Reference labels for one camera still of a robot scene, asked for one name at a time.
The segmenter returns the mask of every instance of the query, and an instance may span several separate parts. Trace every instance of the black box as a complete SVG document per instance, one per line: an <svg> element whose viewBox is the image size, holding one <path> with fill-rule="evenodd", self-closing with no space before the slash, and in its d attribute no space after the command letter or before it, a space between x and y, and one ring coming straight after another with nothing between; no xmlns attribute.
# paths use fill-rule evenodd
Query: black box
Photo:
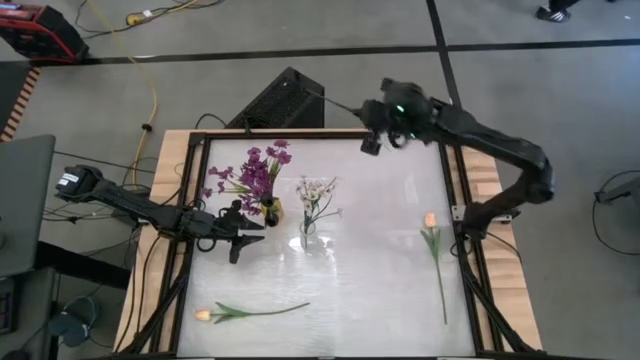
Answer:
<svg viewBox="0 0 640 360"><path fill-rule="evenodd" d="M227 125L227 129L324 128L324 86L288 67Z"/></svg>

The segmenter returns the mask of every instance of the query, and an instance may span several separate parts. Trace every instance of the wooden board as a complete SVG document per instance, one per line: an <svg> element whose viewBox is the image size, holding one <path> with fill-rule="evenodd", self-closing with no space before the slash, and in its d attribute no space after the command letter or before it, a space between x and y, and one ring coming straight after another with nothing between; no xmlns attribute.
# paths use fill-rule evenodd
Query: wooden board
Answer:
<svg viewBox="0 0 640 360"><path fill-rule="evenodd" d="M187 153L188 140L191 132L197 132L203 130L170 130L165 133L162 148L160 150L160 156L158 166L156 168L156 174L153 181L151 199L157 202L162 202L178 190L180 186L180 176L176 174L182 172L184 166L184 159ZM208 130L207 132L242 132L242 130ZM281 132L283 129L268 129L259 130L264 132ZM315 131L313 129L307 130L293 130L293 131ZM322 129L322 131L362 131L362 129ZM471 192L473 198L477 201L485 201L491 196L501 191L500 181L496 164L493 158L479 153L472 149L465 149L464 152L467 173L471 184ZM459 177L457 169L455 168L455 160L452 152L449 153L450 164L452 167L452 177L454 178L454 185L457 187L457 198L462 199L461 192L459 190ZM196 156L193 164L192 181L195 183L196 171L200 165L200 156ZM189 189L190 197L193 197L195 193L195 184ZM515 239L513 237L513 231L508 225L492 225L490 231L511 243L515 246ZM120 341L124 329L129 319L131 302L135 301L135 308L133 310L133 316L129 331L125 334L121 348L124 348L131 343L134 335L134 329L138 323L138 309L140 305L140 286L142 284L142 265L149 253L149 249L157 237L157 233L152 228L145 228L142 230L140 236L139 251L137 253L136 271L132 273L132 276L136 277L136 292L132 291L132 282L130 281L129 289L127 291L127 297L123 306L123 311L120 319L120 325L118 328L118 335L116 337L116 345ZM509 321L511 326L521 335L523 340L534 348L540 348L540 337L536 326L535 319L533 317L533 311L531 309L531 303L529 301L529 294L524 281L524 275L522 273L522 267L520 263L510 250L505 245L493 241L491 239L483 242L485 258L487 260L487 267L489 270L490 281L493 289L494 300L498 308L502 311L503 315ZM162 275L164 272L167 251L169 247L168 240L161 239L154 247L154 251L148 261L147 278L145 284L144 304L142 306L141 326L146 323L153 310L158 304L158 297L160 293L160 284L162 281ZM176 271L179 268L182 259L178 259ZM167 312L162 330L162 338L160 343L160 351L167 351L169 348L169 338L171 325L173 324L174 306ZM481 312L481 322L483 338L485 339L485 348L490 349L490 333L487 326L486 315Z"/></svg>
<svg viewBox="0 0 640 360"><path fill-rule="evenodd" d="M502 191L496 162L492 157L470 148L463 148L462 154L474 201L485 202ZM456 192L456 201L458 205L463 205L460 177L452 148L447 148L447 155ZM489 226L489 232L516 247L511 225L493 223ZM527 344L535 349L541 349L538 326L533 316L529 292L518 256L508 246L491 236L482 241L482 246L496 306ZM487 314L477 299L476 305L480 317L484 348L492 350ZM503 343L505 349L509 349L508 344L504 341Z"/></svg>

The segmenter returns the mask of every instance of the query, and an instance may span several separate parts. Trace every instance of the concrete floor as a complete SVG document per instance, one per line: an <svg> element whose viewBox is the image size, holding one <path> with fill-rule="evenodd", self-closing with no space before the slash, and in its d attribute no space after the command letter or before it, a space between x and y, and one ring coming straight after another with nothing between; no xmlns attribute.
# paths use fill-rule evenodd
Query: concrete floor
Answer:
<svg viewBox="0 0 640 360"><path fill-rule="evenodd" d="M114 25L124 16L169 0L96 0ZM437 0L448 44L583 41L640 38L640 2L583 0L569 23L539 22L531 14L543 0ZM51 0L73 21L81 0ZM81 23L101 28L85 8ZM309 49L349 46L433 45L422 0L321 1L235 0L184 11L122 33L133 55ZM89 40L95 57L122 56L113 39ZM527 285L544 348L550 353L635 359L640 328L637 257L610 252L591 229L592 193L617 171L640 169L635 99L640 92L638 47L451 53L463 105L478 120L542 145L557 171L557 197L526 206L514 223ZM0 61L17 60L0 43ZM159 97L155 132L145 156L157 156L162 132L191 128L199 115L231 119L280 71L292 66L322 83L328 96L359 105L379 96L382 77L411 80L429 95L448 98L437 53L224 60L145 65ZM151 94L132 65L44 68L17 137L54 134L56 148L121 164L133 161ZM327 126L359 126L327 105ZM218 128L211 122L205 127ZM56 156L51 188L64 166L79 160ZM120 181L124 172L99 167ZM149 161L145 168L154 169ZM500 167L503 184L517 173ZM151 177L141 175L143 183ZM48 206L60 204L49 195ZM630 251L640 226L638 209L626 201L601 208L598 223L607 241ZM74 251L91 251L126 239L129 228L114 221L71 225L45 223L42 239ZM108 252L120 264L124 248ZM71 298L92 285L63 282ZM101 290L108 318L96 338L112 341L123 293ZM83 345L62 349L61 358L104 354Z"/></svg>

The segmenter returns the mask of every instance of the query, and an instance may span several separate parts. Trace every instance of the red equipment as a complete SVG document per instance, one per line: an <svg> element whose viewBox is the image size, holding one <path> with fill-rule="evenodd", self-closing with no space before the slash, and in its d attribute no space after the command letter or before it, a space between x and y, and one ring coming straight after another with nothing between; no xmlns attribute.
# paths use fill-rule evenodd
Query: red equipment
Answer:
<svg viewBox="0 0 640 360"><path fill-rule="evenodd" d="M0 36L32 60L76 63L89 47L50 6L0 3Z"/></svg>

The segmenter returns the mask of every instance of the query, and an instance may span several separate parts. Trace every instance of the glass tabletop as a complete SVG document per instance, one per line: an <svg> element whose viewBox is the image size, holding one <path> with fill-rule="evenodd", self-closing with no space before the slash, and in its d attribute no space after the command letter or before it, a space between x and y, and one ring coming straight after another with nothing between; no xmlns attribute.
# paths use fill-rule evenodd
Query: glass tabletop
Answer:
<svg viewBox="0 0 640 360"><path fill-rule="evenodd" d="M240 166L252 147L272 140L212 140L207 169ZM453 230L438 148L412 142L373 157L360 140L288 139L291 162L274 186L284 217L263 241L229 263L230 245L195 251L178 354L215 357L472 356L474 354L460 268L450 253ZM301 234L301 177L337 187L315 231ZM218 215L237 194L218 194L219 177L207 175L205 211ZM420 234L427 213L441 230L440 269ZM251 218L261 221L259 216ZM272 316L199 321L198 310L220 312L216 302Z"/></svg>

